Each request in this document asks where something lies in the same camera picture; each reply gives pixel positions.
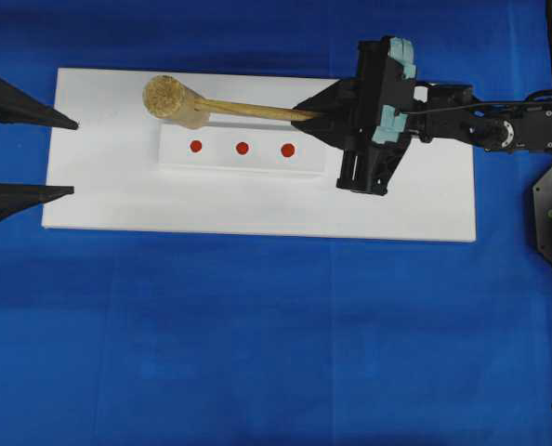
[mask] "wooden stick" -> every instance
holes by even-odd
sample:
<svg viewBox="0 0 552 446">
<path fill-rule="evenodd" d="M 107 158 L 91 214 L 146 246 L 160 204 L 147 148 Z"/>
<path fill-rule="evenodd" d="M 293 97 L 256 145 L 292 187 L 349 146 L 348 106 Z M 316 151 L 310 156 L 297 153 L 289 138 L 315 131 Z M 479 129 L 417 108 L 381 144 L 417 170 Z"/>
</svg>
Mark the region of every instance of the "wooden stick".
<svg viewBox="0 0 552 446">
<path fill-rule="evenodd" d="M 159 119 L 168 119 L 195 129 L 208 123 L 210 113 L 234 114 L 279 121 L 307 121 L 321 116 L 315 111 L 301 111 L 206 99 L 171 76 L 156 76 L 143 93 L 144 105 Z"/>
<path fill-rule="evenodd" d="M 196 98 L 194 104 L 194 108 L 198 112 L 252 116 L 254 118 L 274 119 L 277 121 L 307 121 L 308 119 L 322 115 L 315 111 L 281 109 L 280 107 L 242 104 L 239 102 L 227 102 L 225 100 L 206 98 Z"/>
</svg>

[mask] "blue cloth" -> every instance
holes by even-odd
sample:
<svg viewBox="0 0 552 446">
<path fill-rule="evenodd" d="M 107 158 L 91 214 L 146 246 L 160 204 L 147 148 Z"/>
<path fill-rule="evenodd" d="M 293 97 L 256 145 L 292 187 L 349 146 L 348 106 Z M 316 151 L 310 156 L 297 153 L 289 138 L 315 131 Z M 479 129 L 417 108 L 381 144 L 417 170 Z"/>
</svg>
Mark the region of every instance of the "blue cloth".
<svg viewBox="0 0 552 446">
<path fill-rule="evenodd" d="M 0 75 L 46 102 L 58 67 L 350 76 L 357 41 L 384 34 L 414 43 L 419 78 L 480 98 L 552 87 L 541 0 L 0 0 Z M 0 125 L 0 181 L 43 183 L 48 141 Z M 470 244 L 10 218 L 0 446 L 552 445 L 529 193 L 551 163 L 476 150 Z"/>
</svg>

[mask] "mallet handle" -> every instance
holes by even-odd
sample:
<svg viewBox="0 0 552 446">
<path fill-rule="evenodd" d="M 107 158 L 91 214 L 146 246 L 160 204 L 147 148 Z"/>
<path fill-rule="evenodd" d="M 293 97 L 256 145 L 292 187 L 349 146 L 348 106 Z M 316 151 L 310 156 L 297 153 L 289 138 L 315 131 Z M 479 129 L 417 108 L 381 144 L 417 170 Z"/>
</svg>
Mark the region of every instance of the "mallet handle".
<svg viewBox="0 0 552 446">
<path fill-rule="evenodd" d="M 224 100 L 196 98 L 193 108 L 198 112 L 234 114 L 237 116 L 252 116 L 256 118 L 275 119 L 279 121 L 307 121 L 322 114 L 315 111 L 281 109 L 264 105 L 241 104 Z"/>
</svg>

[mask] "red dot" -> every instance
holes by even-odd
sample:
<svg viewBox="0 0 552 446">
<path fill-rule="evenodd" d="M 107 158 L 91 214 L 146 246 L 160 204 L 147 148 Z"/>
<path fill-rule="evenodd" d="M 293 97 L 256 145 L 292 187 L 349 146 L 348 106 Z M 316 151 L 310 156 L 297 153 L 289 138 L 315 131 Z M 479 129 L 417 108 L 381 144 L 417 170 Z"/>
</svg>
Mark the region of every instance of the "red dot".
<svg viewBox="0 0 552 446">
<path fill-rule="evenodd" d="M 197 139 L 192 141 L 190 144 L 190 149 L 193 153 L 197 153 L 202 149 L 202 141 L 198 141 Z"/>
<path fill-rule="evenodd" d="M 240 155 L 245 155 L 249 152 L 249 145 L 246 142 L 240 142 L 237 144 L 237 153 Z"/>
<path fill-rule="evenodd" d="M 295 146 L 291 143 L 286 143 L 283 145 L 280 151 L 283 153 L 283 157 L 290 158 L 295 154 Z"/>
</svg>

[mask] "white platform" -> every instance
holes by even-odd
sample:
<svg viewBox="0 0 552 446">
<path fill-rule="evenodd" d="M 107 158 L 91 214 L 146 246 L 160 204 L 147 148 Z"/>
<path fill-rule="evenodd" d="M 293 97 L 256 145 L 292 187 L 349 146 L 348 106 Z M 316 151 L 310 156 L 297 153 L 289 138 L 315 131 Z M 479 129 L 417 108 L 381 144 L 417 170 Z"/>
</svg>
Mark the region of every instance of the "white platform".
<svg viewBox="0 0 552 446">
<path fill-rule="evenodd" d="M 414 141 L 385 197 L 338 190 L 341 151 L 287 123 L 213 115 L 212 126 L 192 132 L 152 118 L 141 92 L 157 74 L 59 70 L 55 107 L 80 129 L 53 130 L 47 184 L 73 185 L 75 194 L 48 203 L 43 226 L 476 239 L 472 149 L 466 144 Z M 173 74 L 208 98 L 281 107 L 333 82 Z M 199 153 L 189 148 L 193 138 L 204 145 Z M 238 140 L 249 143 L 245 156 L 234 151 Z M 295 144 L 295 156 L 282 157 L 285 141 Z"/>
</svg>

